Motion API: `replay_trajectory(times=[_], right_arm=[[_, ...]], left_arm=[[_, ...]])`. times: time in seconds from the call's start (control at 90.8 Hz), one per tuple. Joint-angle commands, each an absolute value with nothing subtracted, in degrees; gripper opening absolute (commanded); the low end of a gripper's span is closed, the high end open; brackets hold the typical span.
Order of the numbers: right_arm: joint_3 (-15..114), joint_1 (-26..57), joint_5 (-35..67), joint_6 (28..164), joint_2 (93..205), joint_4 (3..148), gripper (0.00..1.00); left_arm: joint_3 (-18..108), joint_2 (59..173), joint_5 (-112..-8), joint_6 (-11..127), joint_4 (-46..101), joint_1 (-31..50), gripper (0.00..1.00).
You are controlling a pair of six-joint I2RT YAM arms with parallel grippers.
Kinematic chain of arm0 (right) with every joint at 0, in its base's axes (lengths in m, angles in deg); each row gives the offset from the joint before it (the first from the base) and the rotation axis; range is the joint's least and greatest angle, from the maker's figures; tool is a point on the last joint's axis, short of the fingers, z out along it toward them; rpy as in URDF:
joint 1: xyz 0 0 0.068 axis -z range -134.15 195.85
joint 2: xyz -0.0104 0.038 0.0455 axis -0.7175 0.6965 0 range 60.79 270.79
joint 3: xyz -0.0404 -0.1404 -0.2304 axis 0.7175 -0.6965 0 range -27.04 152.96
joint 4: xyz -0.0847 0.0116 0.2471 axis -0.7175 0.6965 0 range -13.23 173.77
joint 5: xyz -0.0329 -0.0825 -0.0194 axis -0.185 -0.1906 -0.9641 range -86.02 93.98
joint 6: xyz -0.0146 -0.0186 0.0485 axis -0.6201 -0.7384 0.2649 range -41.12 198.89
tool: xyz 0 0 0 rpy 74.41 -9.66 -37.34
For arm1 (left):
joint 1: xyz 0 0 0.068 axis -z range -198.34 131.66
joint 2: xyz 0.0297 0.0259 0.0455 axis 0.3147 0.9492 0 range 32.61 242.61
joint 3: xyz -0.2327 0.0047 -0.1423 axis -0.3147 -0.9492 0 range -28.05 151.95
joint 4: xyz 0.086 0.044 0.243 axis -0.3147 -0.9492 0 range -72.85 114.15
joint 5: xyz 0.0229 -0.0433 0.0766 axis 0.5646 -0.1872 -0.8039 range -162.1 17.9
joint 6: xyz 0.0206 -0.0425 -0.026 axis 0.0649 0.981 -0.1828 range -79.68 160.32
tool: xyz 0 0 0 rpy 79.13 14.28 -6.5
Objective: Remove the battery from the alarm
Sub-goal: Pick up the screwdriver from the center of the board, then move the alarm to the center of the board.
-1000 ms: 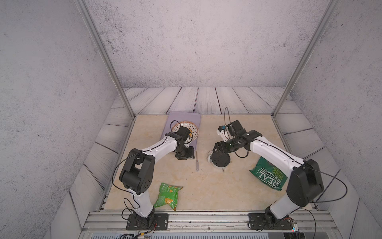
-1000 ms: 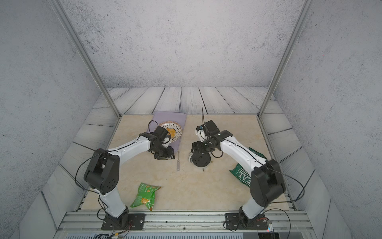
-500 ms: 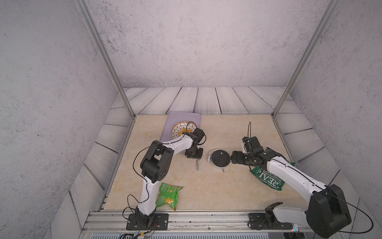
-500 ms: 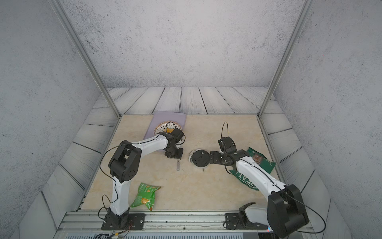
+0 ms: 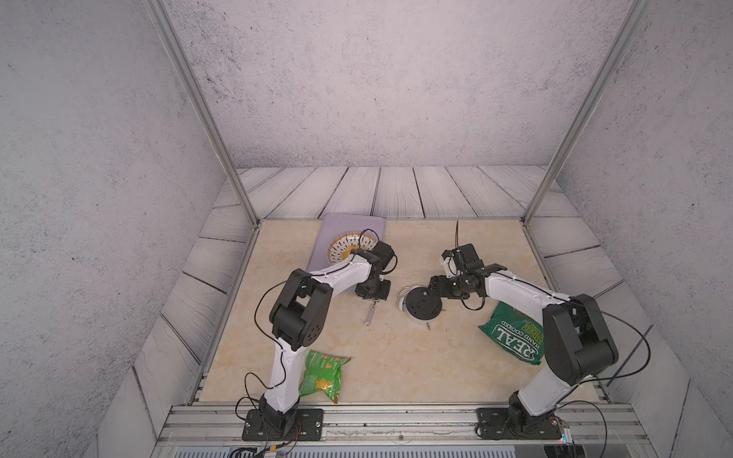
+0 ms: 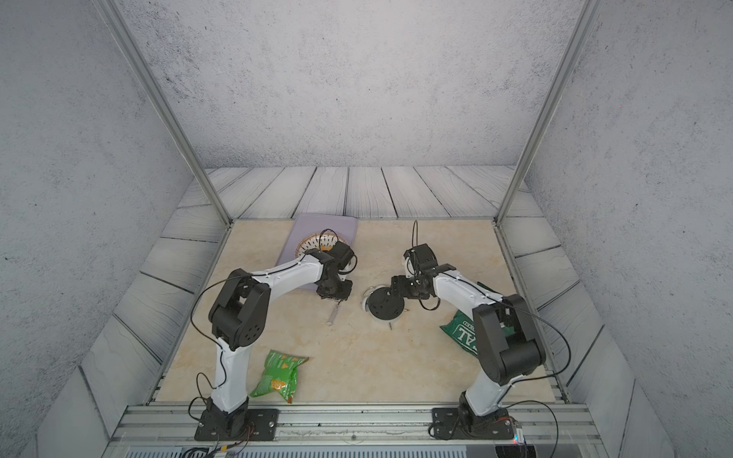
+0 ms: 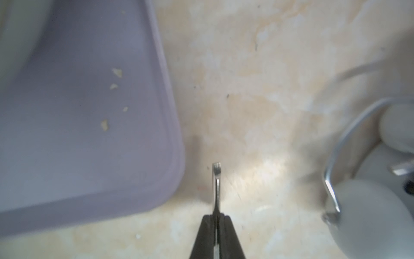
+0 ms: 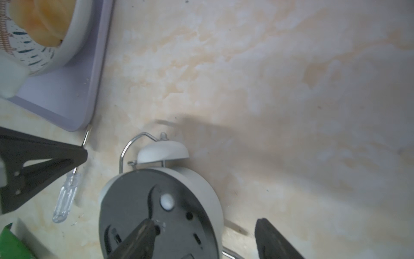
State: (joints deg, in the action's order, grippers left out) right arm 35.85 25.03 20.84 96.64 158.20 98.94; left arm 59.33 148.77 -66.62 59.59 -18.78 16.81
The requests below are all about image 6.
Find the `clear handled screwdriver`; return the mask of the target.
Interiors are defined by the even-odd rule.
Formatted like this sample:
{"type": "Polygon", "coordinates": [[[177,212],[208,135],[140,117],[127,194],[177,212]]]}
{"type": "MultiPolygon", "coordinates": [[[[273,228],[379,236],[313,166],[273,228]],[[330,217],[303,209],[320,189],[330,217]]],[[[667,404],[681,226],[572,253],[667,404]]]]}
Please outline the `clear handled screwdriver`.
{"type": "Polygon", "coordinates": [[[339,301],[339,302],[336,303],[336,305],[334,305],[334,307],[333,307],[333,309],[332,309],[332,311],[331,311],[331,313],[330,313],[330,315],[328,317],[328,320],[326,321],[326,325],[327,326],[333,326],[333,324],[334,324],[334,322],[336,320],[336,317],[337,317],[337,315],[339,313],[339,310],[340,310],[340,307],[341,307],[341,303],[342,302],[339,301]]]}

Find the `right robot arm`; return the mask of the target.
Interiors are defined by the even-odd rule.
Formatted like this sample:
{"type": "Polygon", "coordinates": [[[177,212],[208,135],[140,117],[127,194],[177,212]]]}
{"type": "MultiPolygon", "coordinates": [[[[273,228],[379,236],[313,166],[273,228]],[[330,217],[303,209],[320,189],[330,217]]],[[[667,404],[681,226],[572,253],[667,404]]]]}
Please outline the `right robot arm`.
{"type": "Polygon", "coordinates": [[[521,296],[494,293],[439,263],[427,244],[408,249],[404,263],[407,274],[392,279],[391,295],[400,301],[436,298],[473,322],[481,372],[461,394],[457,412],[466,431],[477,434],[506,415],[500,403],[508,391],[546,361],[533,314],[521,296]]]}

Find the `white alarm clock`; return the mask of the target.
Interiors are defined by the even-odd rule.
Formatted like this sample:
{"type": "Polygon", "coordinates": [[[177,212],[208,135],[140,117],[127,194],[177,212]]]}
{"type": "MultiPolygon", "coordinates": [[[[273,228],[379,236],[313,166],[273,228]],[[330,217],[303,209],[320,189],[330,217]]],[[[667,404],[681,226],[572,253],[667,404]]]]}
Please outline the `white alarm clock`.
{"type": "Polygon", "coordinates": [[[380,326],[394,330],[394,324],[406,313],[406,300],[393,295],[391,287],[385,284],[372,286],[362,297],[362,309],[380,326]]]}

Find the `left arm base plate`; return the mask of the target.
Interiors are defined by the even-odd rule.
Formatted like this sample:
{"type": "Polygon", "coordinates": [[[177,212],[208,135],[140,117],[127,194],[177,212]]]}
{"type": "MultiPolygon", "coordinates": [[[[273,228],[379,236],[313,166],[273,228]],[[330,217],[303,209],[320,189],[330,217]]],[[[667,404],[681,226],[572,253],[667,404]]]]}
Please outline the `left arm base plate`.
{"type": "Polygon", "coordinates": [[[246,408],[227,415],[215,408],[204,410],[194,440],[270,442],[275,439],[279,414],[276,408],[246,408]]]}

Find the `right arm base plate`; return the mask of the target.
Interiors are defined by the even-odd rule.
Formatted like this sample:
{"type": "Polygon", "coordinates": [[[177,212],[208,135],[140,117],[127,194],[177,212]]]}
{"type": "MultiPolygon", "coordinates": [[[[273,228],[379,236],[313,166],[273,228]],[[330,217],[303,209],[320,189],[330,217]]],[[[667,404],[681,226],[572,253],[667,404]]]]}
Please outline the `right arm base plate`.
{"type": "Polygon", "coordinates": [[[508,410],[500,408],[485,416],[476,416],[469,410],[458,408],[434,408],[431,411],[429,437],[437,440],[494,440],[515,441],[515,422],[508,410]]]}

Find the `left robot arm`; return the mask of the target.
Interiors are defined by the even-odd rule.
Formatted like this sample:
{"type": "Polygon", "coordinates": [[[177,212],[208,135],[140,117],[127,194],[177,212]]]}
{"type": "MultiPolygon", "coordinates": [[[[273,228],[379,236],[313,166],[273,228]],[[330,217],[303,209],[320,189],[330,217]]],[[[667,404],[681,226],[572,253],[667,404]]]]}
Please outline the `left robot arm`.
{"type": "Polygon", "coordinates": [[[229,274],[208,314],[218,351],[215,385],[200,420],[203,426],[218,427],[229,436],[244,428],[249,358],[265,331],[270,302],[307,284],[314,284],[323,299],[345,301],[352,289],[347,268],[355,263],[352,248],[338,240],[326,250],[309,249],[265,271],[236,269],[229,274]]]}

